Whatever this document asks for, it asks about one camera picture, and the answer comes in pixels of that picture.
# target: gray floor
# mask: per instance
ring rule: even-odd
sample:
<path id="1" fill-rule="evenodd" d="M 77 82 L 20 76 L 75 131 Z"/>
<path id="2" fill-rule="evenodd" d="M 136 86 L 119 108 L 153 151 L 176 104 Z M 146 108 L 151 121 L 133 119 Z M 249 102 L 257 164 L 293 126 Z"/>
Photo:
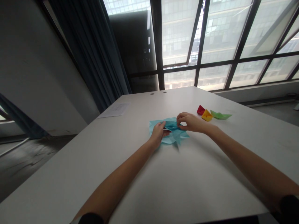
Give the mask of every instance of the gray floor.
<path id="1" fill-rule="evenodd" d="M 73 138 L 29 140 L 0 157 L 0 203 Z M 0 152 L 18 143 L 2 144 Z"/>
<path id="2" fill-rule="evenodd" d="M 299 111 L 293 110 L 298 103 L 298 101 L 294 101 L 289 103 L 252 107 L 252 109 L 299 126 Z"/>

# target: sleeve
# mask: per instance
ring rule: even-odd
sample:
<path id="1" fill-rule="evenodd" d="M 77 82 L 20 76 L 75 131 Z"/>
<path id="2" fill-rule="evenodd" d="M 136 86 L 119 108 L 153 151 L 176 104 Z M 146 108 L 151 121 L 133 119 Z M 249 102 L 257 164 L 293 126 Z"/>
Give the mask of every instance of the sleeve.
<path id="1" fill-rule="evenodd" d="M 285 196 L 281 199 L 279 206 L 286 223 L 299 223 L 299 196 Z"/>
<path id="2" fill-rule="evenodd" d="M 103 219 L 95 213 L 86 213 L 70 224 L 104 224 Z"/>

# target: origami paper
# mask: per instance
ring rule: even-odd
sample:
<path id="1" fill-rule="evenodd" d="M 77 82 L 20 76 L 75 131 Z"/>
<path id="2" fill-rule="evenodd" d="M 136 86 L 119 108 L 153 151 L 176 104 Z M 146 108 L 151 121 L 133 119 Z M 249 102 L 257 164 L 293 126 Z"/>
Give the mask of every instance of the origami paper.
<path id="1" fill-rule="evenodd" d="M 210 120 L 212 120 L 212 118 L 213 116 L 210 114 L 210 112 L 208 110 L 205 110 L 205 112 L 202 115 L 202 119 L 209 122 Z"/>
<path id="2" fill-rule="evenodd" d="M 203 115 L 203 113 L 205 112 L 206 109 L 204 109 L 201 105 L 199 105 L 199 108 L 197 109 L 197 113 L 199 115 Z"/>
<path id="3" fill-rule="evenodd" d="M 189 138 L 189 135 L 186 131 L 181 130 L 177 126 L 177 118 L 166 118 L 164 120 L 154 120 L 149 122 L 149 135 L 151 136 L 153 133 L 154 126 L 159 123 L 166 121 L 165 129 L 170 130 L 171 133 L 169 133 L 168 136 L 165 136 L 162 138 L 162 142 L 166 144 L 172 144 L 174 142 L 177 142 L 178 144 L 181 144 L 181 138 Z"/>
<path id="4" fill-rule="evenodd" d="M 232 114 L 222 114 L 222 113 L 216 113 L 215 111 L 211 110 L 211 114 L 214 118 L 216 119 L 223 119 L 226 120 L 228 119 L 230 116 L 232 116 Z"/>

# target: table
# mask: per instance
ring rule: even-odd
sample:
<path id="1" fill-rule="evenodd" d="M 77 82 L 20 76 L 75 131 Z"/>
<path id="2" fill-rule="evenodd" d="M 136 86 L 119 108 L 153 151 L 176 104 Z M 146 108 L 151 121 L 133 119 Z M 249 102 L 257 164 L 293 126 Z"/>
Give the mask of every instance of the table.
<path id="1" fill-rule="evenodd" d="M 299 183 L 299 127 L 196 87 L 125 95 L 123 116 L 95 119 L 0 204 L 0 223 L 63 223 L 96 187 L 149 138 L 149 121 L 195 113 Z M 188 132 L 180 146 L 162 145 L 120 202 L 110 223 L 200 223 L 267 212 L 260 194 L 218 146 Z"/>

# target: white wall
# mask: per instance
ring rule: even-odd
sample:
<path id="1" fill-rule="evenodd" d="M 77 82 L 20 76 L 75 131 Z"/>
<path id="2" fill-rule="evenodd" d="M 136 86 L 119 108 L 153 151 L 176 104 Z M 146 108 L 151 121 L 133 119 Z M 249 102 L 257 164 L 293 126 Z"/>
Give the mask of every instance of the white wall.
<path id="1" fill-rule="evenodd" d="M 35 0 L 0 3 L 0 92 L 49 134 L 77 134 L 99 112 Z"/>
<path id="2" fill-rule="evenodd" d="M 0 138 L 25 134 L 14 121 L 0 123 Z"/>
<path id="3" fill-rule="evenodd" d="M 261 86 L 253 86 L 239 89 L 232 89 L 228 91 L 217 92 L 215 94 L 232 100 L 234 102 L 246 102 L 253 100 L 263 100 L 275 97 L 282 97 L 288 93 L 299 94 L 299 80 L 267 84 Z"/>

